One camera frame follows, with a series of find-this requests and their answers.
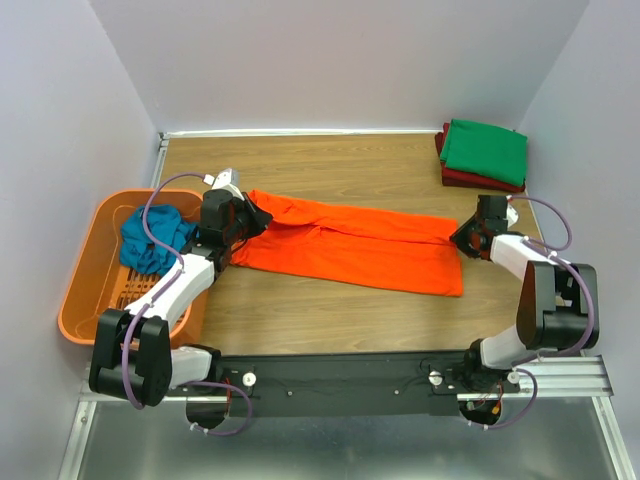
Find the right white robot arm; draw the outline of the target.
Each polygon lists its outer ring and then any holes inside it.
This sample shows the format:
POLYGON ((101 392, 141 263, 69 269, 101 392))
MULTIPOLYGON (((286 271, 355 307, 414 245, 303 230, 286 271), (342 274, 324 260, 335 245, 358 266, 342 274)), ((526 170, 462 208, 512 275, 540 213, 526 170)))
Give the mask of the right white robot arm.
POLYGON ((480 195, 475 213, 450 236, 467 257, 498 265, 521 282, 514 325, 474 341, 452 368, 452 379, 471 391, 505 379, 521 364, 574 356, 599 340, 595 268, 559 254, 571 244, 570 229, 558 248, 513 231, 518 220, 513 199, 480 195))

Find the orange t shirt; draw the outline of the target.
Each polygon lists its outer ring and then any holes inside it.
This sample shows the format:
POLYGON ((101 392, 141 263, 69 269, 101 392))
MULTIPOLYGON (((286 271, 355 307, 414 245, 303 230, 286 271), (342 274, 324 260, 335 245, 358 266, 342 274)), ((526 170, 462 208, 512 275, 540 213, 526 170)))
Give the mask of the orange t shirt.
POLYGON ((449 237, 455 220, 330 205, 253 190, 273 217, 232 263, 274 273, 379 289, 460 297, 461 261, 449 237))

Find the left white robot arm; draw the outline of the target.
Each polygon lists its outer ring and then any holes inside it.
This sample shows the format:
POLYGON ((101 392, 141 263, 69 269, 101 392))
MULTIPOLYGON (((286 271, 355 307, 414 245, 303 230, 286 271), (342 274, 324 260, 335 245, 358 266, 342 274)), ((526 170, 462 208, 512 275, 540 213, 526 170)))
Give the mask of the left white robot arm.
POLYGON ((198 226, 167 274, 139 300, 100 316, 90 389, 141 409, 157 405, 178 386, 214 380, 219 352, 198 345, 173 348, 170 333, 230 264, 234 246, 264 233, 272 220, 245 192, 206 192, 198 226))

